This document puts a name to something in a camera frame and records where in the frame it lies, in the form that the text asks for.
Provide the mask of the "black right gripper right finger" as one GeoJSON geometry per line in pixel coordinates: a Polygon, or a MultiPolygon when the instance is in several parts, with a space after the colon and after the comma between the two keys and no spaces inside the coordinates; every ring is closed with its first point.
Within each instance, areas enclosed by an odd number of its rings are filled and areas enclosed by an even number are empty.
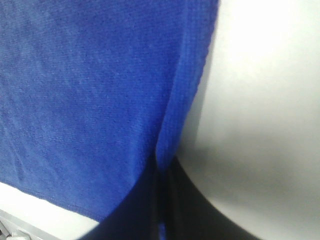
{"type": "Polygon", "coordinates": [[[218,211],[192,183],[177,157],[166,171],[166,240],[251,240],[253,235],[218,211]]]}

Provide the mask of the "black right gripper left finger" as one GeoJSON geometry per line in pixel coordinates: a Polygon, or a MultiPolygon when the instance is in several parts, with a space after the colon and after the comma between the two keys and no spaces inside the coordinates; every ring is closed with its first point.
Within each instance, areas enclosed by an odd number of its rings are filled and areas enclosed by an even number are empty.
{"type": "Polygon", "coordinates": [[[138,181],[112,213],[81,240],[159,240],[159,173],[152,153],[138,181]]]}

